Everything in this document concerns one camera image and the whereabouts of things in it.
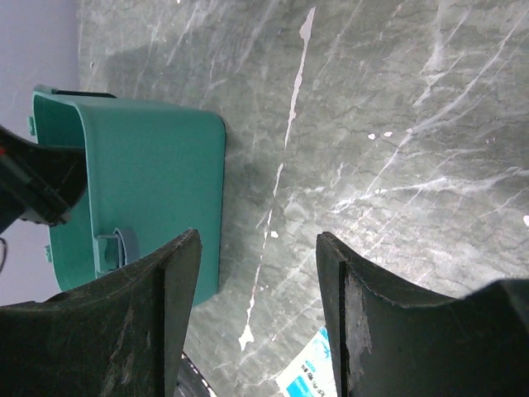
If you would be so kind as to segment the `flat blue white sachet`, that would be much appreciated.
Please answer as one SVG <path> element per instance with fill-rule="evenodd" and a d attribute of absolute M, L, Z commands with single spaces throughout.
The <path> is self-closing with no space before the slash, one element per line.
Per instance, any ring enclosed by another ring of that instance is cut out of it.
<path fill-rule="evenodd" d="M 337 397 L 327 330 L 321 327 L 276 378 L 283 396 Z"/>

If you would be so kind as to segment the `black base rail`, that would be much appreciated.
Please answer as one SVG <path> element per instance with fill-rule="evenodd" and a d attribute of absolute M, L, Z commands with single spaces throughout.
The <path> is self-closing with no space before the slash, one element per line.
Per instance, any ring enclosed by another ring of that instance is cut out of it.
<path fill-rule="evenodd" d="M 217 397 L 217 394 L 205 377 L 183 352 L 179 365 L 175 396 L 180 397 Z"/>

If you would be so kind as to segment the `teal medicine box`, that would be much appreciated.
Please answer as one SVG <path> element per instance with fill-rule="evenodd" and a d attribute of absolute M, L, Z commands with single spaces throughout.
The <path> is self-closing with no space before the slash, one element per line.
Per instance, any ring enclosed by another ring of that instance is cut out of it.
<path fill-rule="evenodd" d="M 195 229 L 203 250 L 193 302 L 219 285 L 226 125 L 213 112 L 107 93 L 37 86 L 32 122 L 42 146 L 85 155 L 82 198 L 49 230 L 61 290 L 95 280 Z"/>

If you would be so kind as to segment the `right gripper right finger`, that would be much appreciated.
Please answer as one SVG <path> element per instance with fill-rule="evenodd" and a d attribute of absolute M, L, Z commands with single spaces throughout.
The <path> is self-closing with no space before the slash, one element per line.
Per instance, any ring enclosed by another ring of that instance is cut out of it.
<path fill-rule="evenodd" d="M 460 299 L 317 237 L 317 274 L 340 396 L 525 396 L 528 283 L 496 280 Z"/>

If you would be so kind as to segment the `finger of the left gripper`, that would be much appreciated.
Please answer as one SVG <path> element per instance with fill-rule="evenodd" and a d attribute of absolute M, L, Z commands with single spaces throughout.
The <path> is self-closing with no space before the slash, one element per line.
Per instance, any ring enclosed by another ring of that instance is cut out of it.
<path fill-rule="evenodd" d="M 41 146 L 1 128 L 1 224 L 58 226 L 88 185 L 84 150 Z"/>

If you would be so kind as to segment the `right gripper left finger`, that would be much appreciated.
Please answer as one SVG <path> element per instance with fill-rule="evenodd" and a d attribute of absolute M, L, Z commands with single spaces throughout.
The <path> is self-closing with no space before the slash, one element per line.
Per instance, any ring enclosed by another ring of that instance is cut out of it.
<path fill-rule="evenodd" d="M 201 254 L 190 229 L 85 285 L 2 307 L 2 395 L 176 395 Z"/>

